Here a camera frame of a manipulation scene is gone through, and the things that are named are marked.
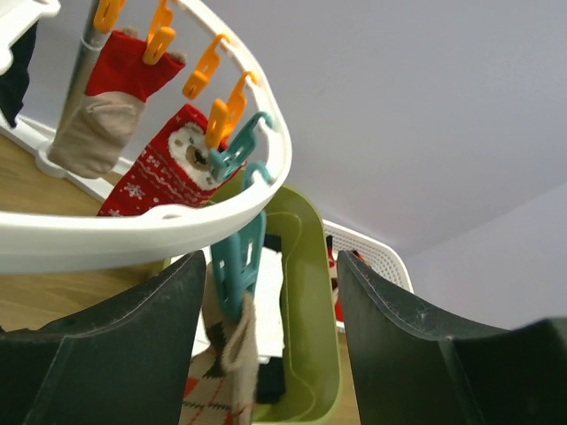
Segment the black cloth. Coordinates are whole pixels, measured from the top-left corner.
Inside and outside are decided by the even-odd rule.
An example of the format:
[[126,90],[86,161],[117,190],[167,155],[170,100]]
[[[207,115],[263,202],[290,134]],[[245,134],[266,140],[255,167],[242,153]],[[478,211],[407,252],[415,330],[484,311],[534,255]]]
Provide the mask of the black cloth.
[[24,106],[23,100],[29,86],[27,67],[35,48],[37,23],[12,45],[12,65],[0,75],[0,111],[10,127],[16,127],[16,116]]
[[[264,247],[281,252],[282,237],[267,233],[264,238]],[[280,400],[283,394],[285,394],[284,360],[272,357],[267,364],[260,365],[258,370],[256,401],[261,405],[273,405]]]
[[285,394],[284,359],[271,357],[269,363],[260,365],[256,401],[261,405],[273,405]]

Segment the metal pole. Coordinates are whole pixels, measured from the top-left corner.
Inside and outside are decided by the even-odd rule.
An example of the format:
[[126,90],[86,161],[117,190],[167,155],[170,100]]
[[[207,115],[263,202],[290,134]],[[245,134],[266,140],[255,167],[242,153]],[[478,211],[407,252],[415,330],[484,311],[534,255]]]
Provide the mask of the metal pole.
[[87,82],[89,81],[92,68],[97,62],[98,53],[103,48],[106,42],[106,35],[99,33],[93,24],[93,19],[97,13],[98,0],[91,0],[89,16],[85,22],[85,27],[82,31],[81,45],[77,58],[74,61],[73,73],[71,75],[71,82],[67,88],[65,103],[63,105],[63,112],[59,119],[58,130],[63,128],[71,114],[79,105],[81,96],[84,94]]

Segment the drying rack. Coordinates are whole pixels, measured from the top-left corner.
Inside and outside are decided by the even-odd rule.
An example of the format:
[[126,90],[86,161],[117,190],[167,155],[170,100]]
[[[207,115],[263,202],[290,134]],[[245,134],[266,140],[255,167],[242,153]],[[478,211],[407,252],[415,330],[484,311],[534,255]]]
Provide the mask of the drying rack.
[[[105,43],[105,37],[92,24],[97,4],[97,0],[91,0],[59,125],[77,105],[91,67]],[[255,173],[250,188],[220,204],[199,209],[162,205],[139,217],[87,218],[0,212],[0,274],[125,267],[194,251],[245,226],[284,183],[291,168],[290,134],[260,64],[237,35],[200,0],[177,0],[176,4],[212,37],[227,35],[229,42],[221,42],[227,59],[240,71],[255,73],[256,84],[246,83],[251,104],[258,111],[269,113],[274,121],[272,128],[259,122],[268,143],[266,168],[271,181],[264,182],[260,174]],[[14,40],[38,19],[57,14],[60,6],[58,0],[8,0],[5,7],[9,10],[4,10],[0,28],[12,39],[6,36],[0,39],[0,60],[1,55],[6,57],[5,51]],[[10,61],[4,62],[6,69]],[[100,201],[110,194],[113,187],[105,180],[82,179],[52,164],[46,155],[52,140],[25,122],[18,120],[18,126],[13,130],[0,123],[0,133],[35,155],[35,163],[44,173],[65,178]]]

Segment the red sock cuff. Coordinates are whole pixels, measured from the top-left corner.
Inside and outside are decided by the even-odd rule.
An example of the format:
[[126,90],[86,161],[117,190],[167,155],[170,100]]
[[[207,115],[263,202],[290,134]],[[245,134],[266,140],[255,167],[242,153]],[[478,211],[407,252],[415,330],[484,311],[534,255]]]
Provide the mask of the red sock cuff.
[[169,135],[189,122],[194,122],[206,133],[206,126],[209,120],[205,114],[190,104],[184,104],[182,108],[167,121],[166,125],[155,135],[150,143],[167,140]]
[[145,48],[145,41],[112,31],[100,51],[85,95],[121,91],[145,102],[185,67],[167,52],[156,65],[146,65],[142,60]]

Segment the red and white sock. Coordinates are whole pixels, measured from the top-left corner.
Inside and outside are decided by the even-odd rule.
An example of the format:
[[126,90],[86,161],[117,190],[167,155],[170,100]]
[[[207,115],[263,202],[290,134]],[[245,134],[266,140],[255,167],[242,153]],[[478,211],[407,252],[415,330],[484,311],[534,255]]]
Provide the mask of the red and white sock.
[[335,316],[337,316],[338,321],[345,321],[343,316],[343,307],[340,304],[340,299],[338,299],[338,276],[337,276],[337,261],[333,256],[333,236],[328,235],[326,238],[327,242],[327,258],[329,259],[329,271],[330,271],[330,286],[333,290],[333,303],[335,305]]
[[79,107],[50,148],[51,162],[87,179],[112,171],[148,97],[185,67],[181,53],[165,53],[157,64],[146,65],[145,48],[133,28],[110,34]]
[[165,204],[200,207],[223,184],[208,169],[206,116],[186,104],[145,147],[98,216],[141,215]]

